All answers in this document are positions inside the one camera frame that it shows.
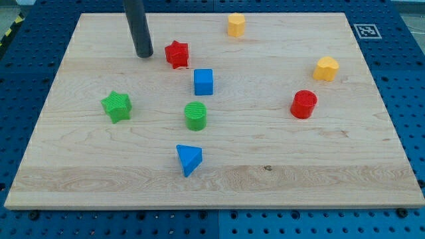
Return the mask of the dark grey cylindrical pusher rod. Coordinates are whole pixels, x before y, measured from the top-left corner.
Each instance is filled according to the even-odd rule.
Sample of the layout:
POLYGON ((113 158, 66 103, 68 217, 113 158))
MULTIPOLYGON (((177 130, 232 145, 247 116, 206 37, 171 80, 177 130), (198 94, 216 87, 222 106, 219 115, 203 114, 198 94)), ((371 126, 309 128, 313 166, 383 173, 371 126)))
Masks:
POLYGON ((123 0, 123 6, 136 54, 140 58, 149 58, 153 54, 153 45, 143 0, 123 0))

